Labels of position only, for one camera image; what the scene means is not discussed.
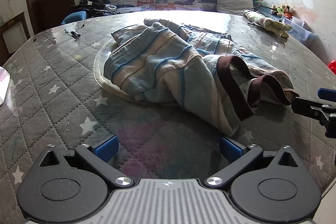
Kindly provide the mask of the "blue striped knit garment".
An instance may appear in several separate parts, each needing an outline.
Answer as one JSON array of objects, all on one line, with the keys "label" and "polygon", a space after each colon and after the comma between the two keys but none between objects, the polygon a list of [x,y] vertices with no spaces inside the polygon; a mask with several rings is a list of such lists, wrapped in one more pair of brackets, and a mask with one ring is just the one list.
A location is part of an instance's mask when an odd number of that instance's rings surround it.
[{"label": "blue striped knit garment", "polygon": [[117,47],[104,77],[138,102],[170,103],[231,136],[261,101],[289,106],[290,77],[235,42],[230,34],[164,19],[113,33]]}]

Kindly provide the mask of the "red plastic stool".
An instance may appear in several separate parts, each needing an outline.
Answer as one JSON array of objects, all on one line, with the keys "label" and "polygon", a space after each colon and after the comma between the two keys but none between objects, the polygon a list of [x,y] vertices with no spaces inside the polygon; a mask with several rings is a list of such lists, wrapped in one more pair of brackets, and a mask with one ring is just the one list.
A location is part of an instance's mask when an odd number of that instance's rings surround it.
[{"label": "red plastic stool", "polygon": [[328,67],[336,75],[336,60],[332,60]]}]

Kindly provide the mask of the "clear plastic storage box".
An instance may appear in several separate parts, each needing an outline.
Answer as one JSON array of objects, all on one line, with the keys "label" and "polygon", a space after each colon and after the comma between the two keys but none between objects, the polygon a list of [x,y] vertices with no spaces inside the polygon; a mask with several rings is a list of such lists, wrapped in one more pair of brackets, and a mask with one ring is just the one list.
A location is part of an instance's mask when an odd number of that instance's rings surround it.
[{"label": "clear plastic storage box", "polygon": [[291,30],[288,31],[288,34],[293,36],[306,47],[310,46],[316,37],[314,32],[311,32],[307,29],[307,24],[305,22],[295,18],[294,16],[291,18],[291,20],[285,16],[282,16],[281,21],[291,26]]}]

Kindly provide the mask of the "grey star quilted table cover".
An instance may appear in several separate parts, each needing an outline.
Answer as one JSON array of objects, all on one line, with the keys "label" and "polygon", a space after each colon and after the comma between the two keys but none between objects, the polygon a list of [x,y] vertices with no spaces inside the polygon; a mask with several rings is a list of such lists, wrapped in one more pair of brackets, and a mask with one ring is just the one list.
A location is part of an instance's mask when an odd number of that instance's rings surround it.
[{"label": "grey star quilted table cover", "polygon": [[[168,19],[232,39],[285,71],[294,90],[317,101],[319,88],[334,89],[335,75],[294,38],[281,41],[242,16],[214,12],[136,12],[43,31],[5,63],[11,82],[1,105],[1,223],[22,223],[16,192],[48,144],[73,149],[116,135],[111,165],[133,178],[200,178],[223,168],[218,132],[180,107],[145,106],[102,89],[94,60],[112,34],[146,18]],[[65,29],[81,34],[74,39]]]}]

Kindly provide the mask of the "rolled floral cloth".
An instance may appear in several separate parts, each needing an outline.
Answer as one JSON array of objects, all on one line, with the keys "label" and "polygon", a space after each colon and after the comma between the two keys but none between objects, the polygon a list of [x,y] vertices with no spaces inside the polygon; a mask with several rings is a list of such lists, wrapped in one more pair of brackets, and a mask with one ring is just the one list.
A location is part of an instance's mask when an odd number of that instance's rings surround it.
[{"label": "rolled floral cloth", "polygon": [[275,35],[281,36],[283,38],[288,38],[288,32],[291,31],[291,25],[276,21],[272,18],[268,18],[256,11],[245,10],[243,12],[245,16],[251,22],[259,24],[265,30],[272,32]]}]

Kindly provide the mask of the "colourful plush toys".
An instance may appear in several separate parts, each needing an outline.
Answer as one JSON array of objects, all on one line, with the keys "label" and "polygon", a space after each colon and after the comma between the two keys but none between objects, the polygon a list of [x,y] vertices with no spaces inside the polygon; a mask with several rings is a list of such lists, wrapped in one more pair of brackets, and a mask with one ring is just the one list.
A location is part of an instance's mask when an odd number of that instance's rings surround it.
[{"label": "colourful plush toys", "polygon": [[281,6],[272,5],[270,9],[271,9],[271,13],[273,15],[277,15],[278,17],[283,16],[287,19],[292,19],[293,7],[291,7],[291,6],[288,6],[288,5],[281,5]]}]

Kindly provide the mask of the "black pen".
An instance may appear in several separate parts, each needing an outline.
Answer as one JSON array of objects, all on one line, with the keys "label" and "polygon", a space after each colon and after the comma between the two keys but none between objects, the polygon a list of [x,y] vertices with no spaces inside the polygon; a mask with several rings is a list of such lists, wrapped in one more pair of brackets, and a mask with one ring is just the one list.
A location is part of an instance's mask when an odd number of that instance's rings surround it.
[{"label": "black pen", "polygon": [[65,29],[64,32],[66,34],[70,34],[74,39],[78,39],[81,36],[80,33],[76,32],[76,31],[71,31],[71,30],[68,30],[68,29]]}]

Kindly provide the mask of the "grey plain pillow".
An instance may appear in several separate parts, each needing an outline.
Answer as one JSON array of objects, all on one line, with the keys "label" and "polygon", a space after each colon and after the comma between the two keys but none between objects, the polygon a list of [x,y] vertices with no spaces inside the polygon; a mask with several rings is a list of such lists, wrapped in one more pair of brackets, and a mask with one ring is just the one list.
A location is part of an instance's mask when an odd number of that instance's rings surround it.
[{"label": "grey plain pillow", "polygon": [[217,12],[243,15],[245,10],[253,9],[253,0],[217,0]]}]

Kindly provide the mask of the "dark wooden cabinet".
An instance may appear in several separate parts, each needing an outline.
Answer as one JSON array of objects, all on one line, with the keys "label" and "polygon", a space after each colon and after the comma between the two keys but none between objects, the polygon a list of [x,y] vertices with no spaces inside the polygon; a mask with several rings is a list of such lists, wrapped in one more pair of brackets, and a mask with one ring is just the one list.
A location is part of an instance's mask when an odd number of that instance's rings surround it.
[{"label": "dark wooden cabinet", "polygon": [[1,25],[1,65],[4,65],[30,37],[24,12]]}]

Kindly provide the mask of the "black bag on sofa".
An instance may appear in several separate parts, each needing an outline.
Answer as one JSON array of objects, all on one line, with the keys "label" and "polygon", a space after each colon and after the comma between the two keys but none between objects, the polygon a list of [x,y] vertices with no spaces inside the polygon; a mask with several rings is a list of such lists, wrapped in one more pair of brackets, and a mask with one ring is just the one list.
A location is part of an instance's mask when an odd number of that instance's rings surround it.
[{"label": "black bag on sofa", "polygon": [[71,6],[70,12],[86,12],[87,18],[110,16],[117,14],[116,7],[109,0],[80,0],[78,5]]}]

